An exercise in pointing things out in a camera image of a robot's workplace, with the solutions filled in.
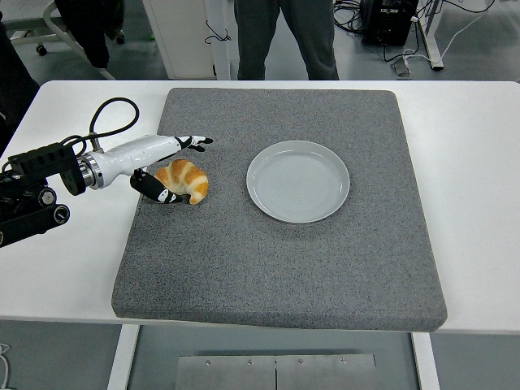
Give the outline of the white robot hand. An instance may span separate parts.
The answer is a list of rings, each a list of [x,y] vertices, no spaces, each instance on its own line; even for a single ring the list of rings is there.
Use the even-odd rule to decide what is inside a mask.
[[[144,136],[104,153],[91,152],[85,158],[93,172],[94,189],[111,184],[117,176],[130,177],[131,186],[147,198],[159,203],[178,202],[188,196],[195,205],[206,197],[209,180],[206,173],[185,159],[171,161],[151,175],[142,169],[170,158],[183,149],[204,150],[213,140],[203,136]]]

